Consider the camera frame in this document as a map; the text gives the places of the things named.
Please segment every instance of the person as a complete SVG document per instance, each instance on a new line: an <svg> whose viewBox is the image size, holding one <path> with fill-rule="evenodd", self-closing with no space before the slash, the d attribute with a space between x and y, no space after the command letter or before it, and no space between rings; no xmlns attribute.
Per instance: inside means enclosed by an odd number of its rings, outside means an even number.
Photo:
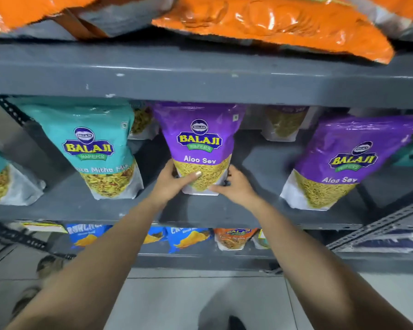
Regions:
<svg viewBox="0 0 413 330"><path fill-rule="evenodd" d="M169 160L150 195L59 272L6 329L103 329L154 217L200 175L174 178L173 168ZM360 275L259 197L235 166L228 181L210 189L259 220L315 330L413 330Z"/></svg>

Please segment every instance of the purple snack bag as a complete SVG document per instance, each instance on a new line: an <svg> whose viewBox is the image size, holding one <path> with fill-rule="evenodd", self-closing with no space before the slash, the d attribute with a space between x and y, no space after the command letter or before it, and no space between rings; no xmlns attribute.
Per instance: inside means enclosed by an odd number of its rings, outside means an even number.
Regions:
<svg viewBox="0 0 413 330"><path fill-rule="evenodd" d="M320 121L280 196L292 208L328 210L412 134L413 115Z"/></svg>
<svg viewBox="0 0 413 330"><path fill-rule="evenodd" d="M246 107L240 104L155 102L154 116L161 125L179 176L202 175L182 189L186 194L217 195L212 184L223 184Z"/></svg>

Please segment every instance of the forearm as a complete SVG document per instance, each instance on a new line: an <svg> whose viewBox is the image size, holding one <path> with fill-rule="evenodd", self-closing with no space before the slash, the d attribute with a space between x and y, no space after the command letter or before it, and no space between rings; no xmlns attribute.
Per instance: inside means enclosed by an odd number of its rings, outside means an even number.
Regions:
<svg viewBox="0 0 413 330"><path fill-rule="evenodd" d="M315 329L371 329L374 322L413 329L360 275L274 207L258 199L249 209Z"/></svg>
<svg viewBox="0 0 413 330"><path fill-rule="evenodd" d="M134 207L67 265L8 329L33 329L22 326L30 319L56 319L59 329L102 329L161 209L149 198Z"/></svg>

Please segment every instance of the white tile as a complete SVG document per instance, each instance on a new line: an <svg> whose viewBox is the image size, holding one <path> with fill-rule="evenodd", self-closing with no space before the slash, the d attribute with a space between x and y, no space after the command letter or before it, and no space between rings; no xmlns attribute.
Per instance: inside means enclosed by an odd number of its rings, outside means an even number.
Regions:
<svg viewBox="0 0 413 330"><path fill-rule="evenodd" d="M361 273L372 287L413 322L413 275ZM298 330L313 330L297 296L287 283Z"/></svg>
<svg viewBox="0 0 413 330"><path fill-rule="evenodd" d="M0 262L0 279L37 279L37 265L47 253L19 245Z"/></svg>
<svg viewBox="0 0 413 330"><path fill-rule="evenodd" d="M105 330L296 330L283 277L127 279Z"/></svg>
<svg viewBox="0 0 413 330"><path fill-rule="evenodd" d="M11 312L22 292L36 285L35 280L0 280L0 330L11 319Z"/></svg>
<svg viewBox="0 0 413 330"><path fill-rule="evenodd" d="M204 271L160 268L132 268L128 278L215 278L215 277L271 277L259 271Z"/></svg>

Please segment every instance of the orange packaging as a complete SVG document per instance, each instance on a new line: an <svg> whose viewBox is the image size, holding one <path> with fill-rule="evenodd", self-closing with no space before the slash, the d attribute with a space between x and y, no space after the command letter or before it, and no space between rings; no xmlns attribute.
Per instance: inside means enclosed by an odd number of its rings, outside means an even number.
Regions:
<svg viewBox="0 0 413 330"><path fill-rule="evenodd" d="M198 35L253 39L388 64L393 48L343 0L178 0L153 25Z"/></svg>
<svg viewBox="0 0 413 330"><path fill-rule="evenodd" d="M6 33L69 7L83 7L94 0L0 0L0 33Z"/></svg>
<svg viewBox="0 0 413 330"><path fill-rule="evenodd" d="M383 33L413 41L413 0L349 0Z"/></svg>
<svg viewBox="0 0 413 330"><path fill-rule="evenodd" d="M254 235L257 228L215 228L215 241L220 250L242 250L245 243Z"/></svg>

